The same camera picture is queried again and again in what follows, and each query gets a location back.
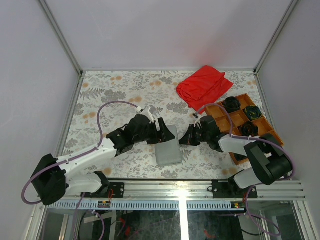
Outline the grey plastic tool case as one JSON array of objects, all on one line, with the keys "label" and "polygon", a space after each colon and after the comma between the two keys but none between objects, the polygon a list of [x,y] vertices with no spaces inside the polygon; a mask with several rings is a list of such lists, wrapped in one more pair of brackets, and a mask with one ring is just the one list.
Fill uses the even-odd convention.
[{"label": "grey plastic tool case", "polygon": [[169,125],[168,129],[174,134],[175,139],[155,145],[156,163],[160,167],[181,164],[183,161],[177,127]]}]

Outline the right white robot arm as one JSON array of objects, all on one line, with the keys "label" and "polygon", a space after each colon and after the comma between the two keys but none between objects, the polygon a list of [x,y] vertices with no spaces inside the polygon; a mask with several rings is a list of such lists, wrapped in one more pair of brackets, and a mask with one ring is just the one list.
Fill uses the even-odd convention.
[{"label": "right white robot arm", "polygon": [[272,134],[245,137],[223,133],[212,116],[204,116],[195,124],[190,124],[179,143],[186,146],[206,143],[214,151],[247,157],[251,167],[235,174],[229,180],[228,192],[236,198],[244,194],[250,186],[270,186],[286,174],[294,172],[290,157]]}]

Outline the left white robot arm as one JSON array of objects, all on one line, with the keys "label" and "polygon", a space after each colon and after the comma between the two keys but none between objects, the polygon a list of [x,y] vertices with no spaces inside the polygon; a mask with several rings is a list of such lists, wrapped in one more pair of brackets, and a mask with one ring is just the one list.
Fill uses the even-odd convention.
[{"label": "left white robot arm", "polygon": [[162,144],[175,138],[163,118],[152,121],[143,114],[137,114],[128,124],[107,134],[97,146],[69,156],[45,155],[30,180],[45,206],[65,196],[111,197],[110,181],[102,171],[86,174],[82,171],[132,150],[135,144]]}]

